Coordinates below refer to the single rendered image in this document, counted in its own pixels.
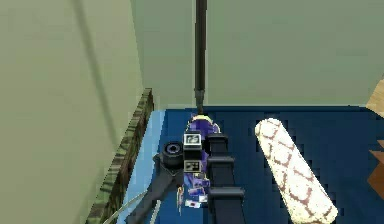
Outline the blue backpack with flags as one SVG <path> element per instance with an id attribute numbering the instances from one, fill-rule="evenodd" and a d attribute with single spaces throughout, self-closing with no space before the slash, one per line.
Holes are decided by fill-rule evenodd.
<path id="1" fill-rule="evenodd" d="M 207 159 L 210 150 L 206 137 L 220 133 L 220 127 L 203 114 L 193 114 L 183 135 L 183 185 L 177 189 L 177 206 L 199 209 L 208 200 L 210 180 L 207 177 Z"/>

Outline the brown wooden furniture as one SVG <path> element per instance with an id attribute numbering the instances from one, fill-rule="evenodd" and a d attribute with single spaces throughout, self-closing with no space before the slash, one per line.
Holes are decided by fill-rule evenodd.
<path id="1" fill-rule="evenodd" d="M 370 150 L 370 153 L 378 163 L 368 177 L 367 182 L 376 194 L 384 200 L 384 140 L 378 140 L 378 144 L 382 148 L 382 151 Z"/>

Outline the blue bed with striped headboard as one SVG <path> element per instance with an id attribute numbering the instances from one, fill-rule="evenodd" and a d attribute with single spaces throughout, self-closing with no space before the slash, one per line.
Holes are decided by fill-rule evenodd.
<path id="1" fill-rule="evenodd" d="M 208 107 L 208 115 L 229 136 L 229 152 L 236 159 L 236 186 L 245 189 L 245 224 L 292 224 L 259 148 L 254 127 L 259 120 L 279 118 L 299 151 L 338 209 L 333 224 L 384 224 L 384 199 L 367 182 L 379 163 L 369 150 L 384 152 L 384 118 L 358 106 Z M 154 179 L 152 156 L 169 141 L 181 141 L 182 130 L 195 109 L 153 111 L 137 123 L 144 136 L 138 159 L 117 169 L 102 193 L 116 193 L 114 207 L 143 191 Z M 176 211 L 175 190 L 161 205 L 155 224 L 213 224 L 208 208 Z"/>

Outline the white pillow with brown pattern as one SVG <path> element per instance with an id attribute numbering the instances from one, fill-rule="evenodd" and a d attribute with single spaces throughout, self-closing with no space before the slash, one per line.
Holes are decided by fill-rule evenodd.
<path id="1" fill-rule="evenodd" d="M 263 119 L 254 132 L 291 221 L 294 224 L 331 224 L 338 209 L 282 122 L 275 118 Z"/>

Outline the black lamp pole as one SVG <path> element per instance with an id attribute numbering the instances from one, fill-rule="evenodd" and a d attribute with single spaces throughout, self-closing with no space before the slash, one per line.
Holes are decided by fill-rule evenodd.
<path id="1" fill-rule="evenodd" d="M 205 94 L 206 10 L 207 0 L 196 0 L 194 91 L 199 114 L 203 114 Z"/>

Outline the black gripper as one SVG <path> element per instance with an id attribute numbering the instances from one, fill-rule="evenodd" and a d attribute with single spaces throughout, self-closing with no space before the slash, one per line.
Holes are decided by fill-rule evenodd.
<path id="1" fill-rule="evenodd" d="M 102 224 L 111 224 L 134 202 L 142 198 L 133 211 L 126 217 L 126 224 L 144 224 L 144 220 L 153 210 L 150 224 L 155 224 L 160 207 L 167 194 L 183 185 L 183 146 L 181 142 L 169 142 L 163 150 L 153 157 L 154 177 L 147 190 L 123 204 Z"/>

